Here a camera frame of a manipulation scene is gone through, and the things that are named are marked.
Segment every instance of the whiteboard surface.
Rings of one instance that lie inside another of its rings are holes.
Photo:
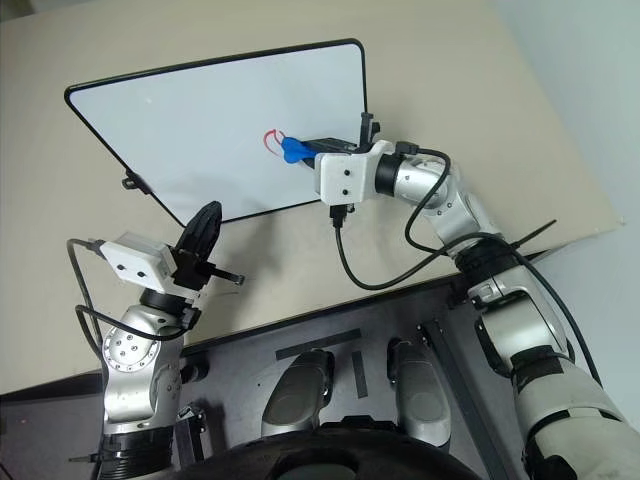
[[[318,200],[313,171],[276,155],[280,132],[358,143],[363,70],[347,43],[82,86],[70,103],[181,223],[212,200],[230,220]]]

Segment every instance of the black wire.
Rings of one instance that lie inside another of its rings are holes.
[[[91,248],[93,247],[93,243],[87,242],[85,240],[79,240],[77,238],[71,238],[67,240],[67,253],[69,254],[69,261],[71,262],[73,273],[76,276],[78,287],[80,287],[82,298],[84,299],[85,305],[88,308],[93,309],[93,302],[91,301],[91,295],[89,294],[87,283],[84,280],[84,275],[82,274],[82,270],[80,269],[80,264],[78,263],[78,257],[76,255],[76,250],[75,250],[76,245],[82,246],[87,250],[91,250]],[[98,324],[98,319],[94,315],[91,315],[91,325],[93,326],[93,333],[95,335],[95,339],[93,336],[87,337],[86,334],[85,334],[85,338],[87,339],[87,342],[93,343],[95,346],[97,346],[99,351],[100,350],[99,346],[102,345],[102,332],[100,332],[100,325]]]
[[[372,284],[366,284],[364,282],[361,282],[354,275],[353,271],[349,267],[349,263],[344,253],[344,247],[342,245],[342,235],[340,233],[340,228],[336,228],[335,233],[336,233],[336,244],[338,246],[338,255],[340,256],[340,261],[342,263],[342,266],[345,272],[347,273],[347,276],[351,279],[353,283],[355,283],[358,287],[364,290],[383,290],[385,288],[389,288],[394,285],[397,285],[398,283],[406,280],[407,278],[411,277],[422,268],[429,265],[431,262],[433,262],[437,258],[443,256],[443,254],[446,253],[447,250],[450,250],[456,245],[462,242],[465,242],[467,240],[491,239],[501,243],[505,248],[510,250],[510,252],[513,254],[513,256],[521,265],[523,265],[527,270],[531,272],[531,274],[536,278],[536,280],[538,280],[538,282],[540,282],[540,284],[545,288],[545,290],[547,290],[547,292],[549,293],[553,301],[558,305],[558,307],[562,311],[562,314],[567,319],[567,322],[569,323],[571,330],[573,330],[573,333],[576,336],[576,340],[578,341],[578,345],[580,345],[580,349],[582,350],[582,354],[584,355],[584,358],[587,362],[587,366],[589,367],[589,372],[591,373],[591,376],[596,382],[598,382],[598,384],[600,384],[600,386],[602,386],[600,375],[598,374],[598,370],[593,361],[593,357],[591,356],[591,352],[589,351],[589,347],[587,347],[587,343],[584,340],[584,337],[582,336],[582,332],[580,331],[578,324],[573,318],[573,315],[569,311],[569,308],[566,306],[564,301],[560,298],[560,295],[558,295],[555,289],[549,284],[549,282],[544,278],[544,276],[531,264],[531,262],[529,262],[529,260],[527,260],[523,255],[521,255],[520,252],[518,252],[509,242],[504,240],[502,237],[495,235],[493,233],[486,233],[486,232],[476,232],[476,233],[469,233],[467,235],[462,235],[457,239],[447,243],[446,245],[443,245],[441,248],[436,250],[433,254],[429,255],[427,258],[425,258],[424,260],[422,260],[421,262],[419,262],[418,264],[416,264],[414,267],[410,268],[403,274],[397,276],[396,278],[384,283],[372,285]]]
[[[120,330],[124,330],[125,332],[131,333],[133,335],[137,335],[138,337],[142,337],[147,340],[156,340],[159,342],[169,341],[169,340],[174,340],[178,337],[181,337],[182,335],[187,333],[186,329],[181,328],[177,332],[171,333],[169,335],[153,335],[151,333],[146,333],[146,332],[143,332],[142,330],[138,330],[137,328],[130,327],[129,325],[119,322],[115,318],[111,318],[108,315],[105,315],[104,313],[97,312],[96,310],[85,307],[84,305],[76,305],[76,315],[78,316],[78,321],[80,322],[81,326],[84,325],[85,327],[86,327],[86,319],[84,317],[85,313],[87,315],[94,315],[95,317],[98,318],[98,320],[101,320],[104,323],[108,323],[112,327],[119,328]]]
[[[524,237],[522,237],[520,240],[516,240],[515,242],[513,242],[511,244],[511,246],[514,249],[518,249],[520,248],[522,245],[524,245],[525,243],[527,243],[528,241],[532,240],[533,238],[537,237],[538,235],[540,235],[542,232],[544,232],[547,228],[549,228],[550,226],[552,226],[554,223],[556,223],[557,220],[551,220],[547,223],[545,223],[544,225],[542,225],[539,228],[536,228],[533,232],[525,235]]]
[[[436,253],[439,251],[438,249],[427,247],[426,245],[421,245],[418,242],[416,242],[413,238],[411,238],[411,228],[413,227],[413,223],[416,221],[416,218],[418,218],[418,215],[420,215],[420,212],[422,212],[422,209],[425,207],[427,203],[429,203],[429,200],[431,200],[431,198],[436,194],[438,189],[442,186],[442,184],[447,179],[447,175],[449,175],[449,172],[451,170],[451,158],[449,157],[449,155],[447,155],[444,152],[440,152],[438,150],[431,150],[428,148],[419,148],[418,153],[421,153],[423,155],[431,155],[431,156],[442,159],[444,161],[444,169],[442,170],[442,173],[440,174],[438,181],[434,183],[433,187],[429,189],[427,194],[424,197],[422,197],[422,200],[420,200],[420,203],[418,203],[418,205],[416,205],[416,208],[413,209],[413,212],[411,212],[411,216],[409,217],[409,220],[407,220],[407,223],[404,227],[404,238],[409,243],[409,245],[411,245],[414,248],[417,248],[418,250],[422,250],[423,252]]]
[[[2,470],[9,480],[13,480],[13,476],[9,473],[9,470],[7,470],[7,467],[5,467],[2,462],[0,462],[0,470]]]
[[[451,171],[451,158],[449,157],[449,155],[447,155],[444,152],[441,152],[439,150],[431,150],[428,148],[419,148],[418,153],[421,153],[424,155],[431,155],[431,156],[442,159],[442,161],[444,162],[444,169],[442,170],[442,173],[440,174],[438,181],[433,185],[433,187],[431,187],[431,189],[429,189],[429,191],[422,198],[420,203],[416,205],[413,212],[411,212],[411,216],[407,220],[407,223],[405,224],[405,227],[404,227],[404,238],[409,245],[411,245],[414,248],[417,248],[418,250],[422,250],[423,252],[436,253],[438,252],[437,248],[427,247],[426,245],[422,245],[416,242],[413,238],[411,238],[411,228],[413,227],[414,222],[418,218],[418,215],[420,215],[420,212],[422,212],[422,210],[427,205],[427,203],[429,203],[429,200],[431,200],[431,198],[436,194],[438,189],[445,182],[447,175],[449,175],[449,172]],[[511,245],[514,248],[520,248],[522,245],[524,245],[531,239],[540,235],[542,232],[544,232],[546,229],[548,229],[550,226],[552,226],[556,222],[557,220],[551,220],[550,222],[545,223],[540,228],[537,228],[536,230],[529,233],[528,235],[525,235],[520,240],[513,242]]]
[[[76,281],[78,282],[78,287],[80,287],[80,292],[82,293],[82,298],[86,304],[86,307],[93,310],[93,302],[91,300],[91,295],[89,294],[89,289],[87,288],[87,284],[84,280],[84,275],[82,274],[82,269],[80,268],[80,264],[78,262],[78,257],[76,256],[75,246],[79,245],[81,247],[86,248],[87,250],[92,250],[96,245],[94,242],[88,242],[85,240],[79,240],[77,238],[71,238],[67,240],[67,253],[69,254],[69,261],[71,262],[71,266],[73,267],[73,273],[76,276]],[[87,323],[87,319],[84,315],[78,315],[78,321],[80,322],[80,328],[82,329],[82,333],[84,334],[84,338],[87,340],[91,351],[95,354],[95,356],[100,361],[100,369],[102,371],[102,390],[104,392],[107,384],[107,379],[109,377],[109,370],[107,365],[102,358],[102,351],[100,349],[102,345],[102,332],[100,331],[100,325],[98,324],[98,318],[96,315],[91,315],[91,323],[93,326],[93,331],[96,335],[91,334],[91,330],[89,329],[89,325]],[[104,405],[102,407],[102,416],[104,417]],[[102,444],[104,441],[104,422],[100,427],[100,441],[98,442],[98,452],[102,451]],[[100,468],[102,466],[102,460],[98,455],[95,463],[93,464],[93,468],[91,469],[91,476],[89,477],[91,480],[97,480],[100,475]]]

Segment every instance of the beige tabletop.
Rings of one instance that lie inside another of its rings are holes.
[[[64,242],[129,230],[175,242],[151,198],[68,109],[72,84],[190,60],[353,37],[365,47],[369,109],[382,138],[448,152],[509,239],[559,223],[525,251],[614,228],[617,217],[497,14],[483,1],[110,0],[2,24],[0,37],[0,393],[98,366],[77,326]],[[423,254],[403,240],[410,210],[380,198],[344,229],[364,280]],[[342,271],[315,203],[225,224],[212,260],[247,276],[216,282],[188,342],[370,295]],[[436,245],[425,221],[417,235]],[[82,254],[96,306],[120,316],[140,290]],[[447,259],[403,285],[451,274]]]

